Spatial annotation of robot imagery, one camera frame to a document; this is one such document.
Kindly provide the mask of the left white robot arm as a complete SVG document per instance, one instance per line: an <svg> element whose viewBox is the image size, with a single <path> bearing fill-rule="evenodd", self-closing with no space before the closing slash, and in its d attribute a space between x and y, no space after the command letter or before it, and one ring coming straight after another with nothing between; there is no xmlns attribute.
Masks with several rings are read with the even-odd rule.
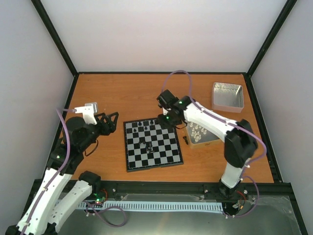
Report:
<svg viewBox="0 0 313 235"><path fill-rule="evenodd" d="M83 172L73 188L58 201L61 192L84 159L84 152L99 136L108 136L116 130L119 114L95 114L86 106L74 108L82 117L64 120L60 117L63 137L51 152L44 178L31 205L16 225L7 228L7 235L56 235L87 197L96 197L102 191L101 177Z"/></svg>

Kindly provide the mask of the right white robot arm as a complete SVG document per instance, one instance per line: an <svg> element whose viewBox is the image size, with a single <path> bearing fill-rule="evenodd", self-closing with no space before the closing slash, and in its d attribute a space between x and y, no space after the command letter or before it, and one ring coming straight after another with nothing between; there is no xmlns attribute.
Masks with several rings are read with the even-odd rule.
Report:
<svg viewBox="0 0 313 235"><path fill-rule="evenodd" d="M162 91L157 101L163 109L157 117L163 129L192 122L224 143L226 167L219 180L219 191L223 198L230 198L242 179L244 167L258 148L250 123L245 119L235 121L220 116L193 98L184 96L179 99L169 90Z"/></svg>

